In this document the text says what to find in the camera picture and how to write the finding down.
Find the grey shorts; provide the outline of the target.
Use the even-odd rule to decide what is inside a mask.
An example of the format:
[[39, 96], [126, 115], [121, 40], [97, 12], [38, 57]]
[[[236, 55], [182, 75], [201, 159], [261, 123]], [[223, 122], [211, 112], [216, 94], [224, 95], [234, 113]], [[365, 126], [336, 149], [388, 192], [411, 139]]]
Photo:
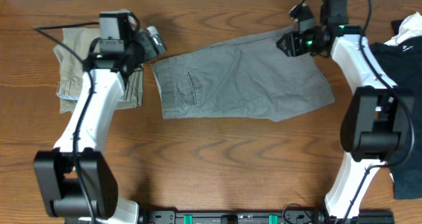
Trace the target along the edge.
[[331, 86], [310, 55], [288, 57], [277, 48], [293, 30], [243, 36], [155, 62], [163, 117], [278, 122], [334, 103]]

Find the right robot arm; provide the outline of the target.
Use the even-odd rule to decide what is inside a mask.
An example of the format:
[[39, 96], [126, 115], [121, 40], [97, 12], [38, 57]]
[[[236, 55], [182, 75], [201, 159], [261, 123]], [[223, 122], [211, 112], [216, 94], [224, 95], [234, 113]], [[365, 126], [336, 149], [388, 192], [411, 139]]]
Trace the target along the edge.
[[311, 223], [394, 223], [391, 211], [361, 211], [359, 206], [377, 171], [405, 163], [391, 157], [412, 152], [415, 128], [412, 92], [388, 77], [372, 54], [366, 29], [349, 23], [347, 0], [322, 0], [320, 24], [304, 2], [289, 15], [298, 29], [276, 43], [288, 57], [304, 54], [331, 58], [341, 68], [353, 97], [340, 128], [344, 150], [333, 187]]

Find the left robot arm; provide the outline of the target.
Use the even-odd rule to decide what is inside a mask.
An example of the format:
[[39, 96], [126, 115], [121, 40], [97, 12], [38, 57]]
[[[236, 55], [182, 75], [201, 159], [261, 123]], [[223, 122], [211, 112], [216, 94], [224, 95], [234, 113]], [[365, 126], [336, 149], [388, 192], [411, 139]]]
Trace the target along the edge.
[[130, 76], [166, 52], [154, 26], [141, 28], [127, 9], [104, 11], [88, 54], [80, 60], [82, 89], [61, 137], [38, 151], [33, 166], [50, 217], [66, 223], [147, 223], [137, 202], [123, 198], [105, 158], [109, 126]]

